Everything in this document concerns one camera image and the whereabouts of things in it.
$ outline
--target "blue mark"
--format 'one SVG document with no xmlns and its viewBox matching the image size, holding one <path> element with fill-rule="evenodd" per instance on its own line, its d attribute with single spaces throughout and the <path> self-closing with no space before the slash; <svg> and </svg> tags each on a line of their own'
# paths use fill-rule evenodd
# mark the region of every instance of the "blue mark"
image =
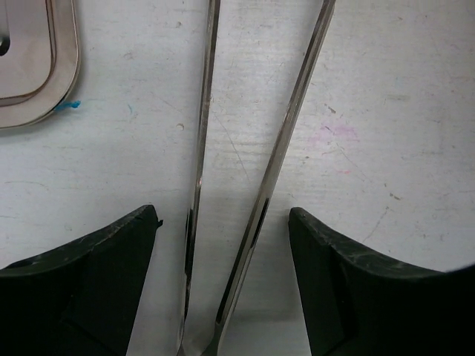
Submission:
<svg viewBox="0 0 475 356">
<path fill-rule="evenodd" d="M 81 100 L 76 100 L 75 102 L 63 102 L 54 108 L 55 111 L 61 111 L 68 108 L 77 109 L 81 105 Z"/>
</svg>

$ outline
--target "tweezers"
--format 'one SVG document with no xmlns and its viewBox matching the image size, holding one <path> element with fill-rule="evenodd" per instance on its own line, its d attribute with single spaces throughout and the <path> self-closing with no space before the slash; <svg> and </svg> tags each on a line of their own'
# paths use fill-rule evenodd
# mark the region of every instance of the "tweezers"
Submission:
<svg viewBox="0 0 475 356">
<path fill-rule="evenodd" d="M 274 148 L 263 176 L 258 196 L 255 200 L 252 213 L 249 217 L 243 239 L 237 253 L 235 263 L 226 285 L 216 320 L 214 322 L 214 334 L 210 344 L 206 347 L 201 356 L 217 356 L 230 317 L 235 310 L 239 298 L 240 290 L 246 277 L 249 263 L 255 249 L 261 227 L 266 216 L 267 208 L 272 197 L 279 173 L 284 162 L 287 148 L 289 147 L 292 132 L 297 122 L 305 93 L 312 78 L 312 73 L 317 62 L 318 54 L 322 47 L 330 20 L 335 8 L 335 0 L 324 0 L 321 11 L 309 42 L 309 46 L 304 57 L 304 62 L 298 74 L 294 90 L 290 97 L 286 115 L 279 130 Z M 216 52 L 217 26 L 219 21 L 220 0 L 209 0 L 208 19 L 206 26 L 206 46 L 204 55 L 203 82 L 201 87 L 201 104 L 198 118 L 197 144 L 193 166 L 193 179 L 191 182 L 190 210 L 186 223 L 186 252 L 183 278 L 183 307 L 180 321 L 179 356 L 199 356 L 187 355 L 183 348 L 183 334 L 185 330 L 186 317 L 189 309 L 189 298 L 191 289 L 191 273 L 193 270 L 194 245 L 197 233 L 197 218 L 200 205 L 200 193 L 203 179 L 203 163 L 205 158 L 206 132 L 209 120 L 209 108 L 211 104 L 212 77 L 214 67 L 214 55 Z"/>
</svg>

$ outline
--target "black plastic part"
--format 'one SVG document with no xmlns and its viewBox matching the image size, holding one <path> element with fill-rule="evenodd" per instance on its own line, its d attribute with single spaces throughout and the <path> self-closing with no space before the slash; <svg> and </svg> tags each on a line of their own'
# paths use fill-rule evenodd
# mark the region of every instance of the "black plastic part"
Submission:
<svg viewBox="0 0 475 356">
<path fill-rule="evenodd" d="M 0 270 L 0 355 L 125 355 L 160 225 L 146 205 Z"/>
<path fill-rule="evenodd" d="M 302 208 L 290 244 L 312 356 L 472 355 L 475 266 L 413 266 L 332 230 Z"/>
</svg>

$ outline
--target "white table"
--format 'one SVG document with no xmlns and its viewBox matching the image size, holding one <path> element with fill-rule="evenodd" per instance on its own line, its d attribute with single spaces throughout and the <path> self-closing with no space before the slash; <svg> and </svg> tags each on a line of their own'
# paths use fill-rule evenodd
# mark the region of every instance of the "white table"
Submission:
<svg viewBox="0 0 475 356">
<path fill-rule="evenodd" d="M 0 267 L 152 203 L 130 355 L 174 355 L 206 0 L 78 0 L 76 110 L 0 133 Z M 223 0 L 189 327 L 212 321 L 320 1 Z M 308 356 L 286 221 L 475 261 L 475 2 L 338 0 L 223 356 Z"/>
</svg>

